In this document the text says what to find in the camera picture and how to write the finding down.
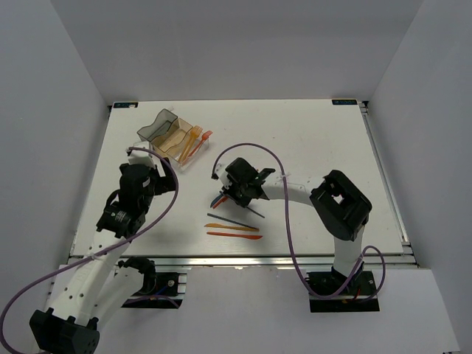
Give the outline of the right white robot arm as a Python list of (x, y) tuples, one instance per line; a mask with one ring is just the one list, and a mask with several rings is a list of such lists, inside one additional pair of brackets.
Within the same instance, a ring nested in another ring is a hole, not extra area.
[(334, 288), (350, 294), (360, 284), (361, 240), (372, 204), (339, 170), (322, 178), (289, 181), (273, 168), (260, 171), (245, 159), (217, 164), (212, 177), (222, 183), (222, 193), (242, 208), (253, 200), (288, 200), (313, 207), (326, 230), (334, 237), (331, 270)]

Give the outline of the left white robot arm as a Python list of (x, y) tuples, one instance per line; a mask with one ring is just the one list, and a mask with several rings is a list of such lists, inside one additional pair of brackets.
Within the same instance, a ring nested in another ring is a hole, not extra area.
[(92, 244), (56, 299), (36, 310), (29, 326), (38, 347), (46, 353), (93, 353), (100, 329), (133, 295), (157, 292), (153, 261), (120, 257), (145, 223), (153, 198), (176, 191), (168, 159), (159, 173), (152, 161), (121, 164), (118, 190), (106, 200)]

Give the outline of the orange plastic fork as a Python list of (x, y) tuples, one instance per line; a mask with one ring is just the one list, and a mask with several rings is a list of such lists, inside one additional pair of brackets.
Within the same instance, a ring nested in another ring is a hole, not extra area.
[(189, 139), (186, 145), (184, 146), (184, 149), (182, 150), (182, 153), (179, 157), (180, 162), (183, 162), (187, 158), (187, 155), (189, 154), (189, 149), (192, 147), (194, 141), (200, 136), (201, 132), (202, 132), (201, 126), (195, 125), (191, 128)]

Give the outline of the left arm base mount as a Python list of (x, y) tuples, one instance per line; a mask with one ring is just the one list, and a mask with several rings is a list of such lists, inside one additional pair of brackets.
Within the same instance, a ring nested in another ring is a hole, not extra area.
[(135, 268), (143, 275), (143, 286), (123, 305), (123, 308), (178, 308), (185, 294), (187, 274), (179, 271), (160, 271), (145, 257), (130, 257), (117, 263), (122, 268)]

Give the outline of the red plastic fork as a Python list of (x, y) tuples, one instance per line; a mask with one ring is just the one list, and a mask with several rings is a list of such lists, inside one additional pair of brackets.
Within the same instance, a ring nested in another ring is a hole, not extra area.
[(193, 150), (189, 153), (189, 155), (187, 157), (190, 158), (191, 156), (193, 156), (195, 154), (195, 152), (202, 146), (203, 143), (205, 143), (206, 140), (208, 140), (208, 138), (212, 134), (213, 134), (212, 131), (204, 132), (201, 136), (201, 139), (200, 139), (199, 143), (193, 148)]

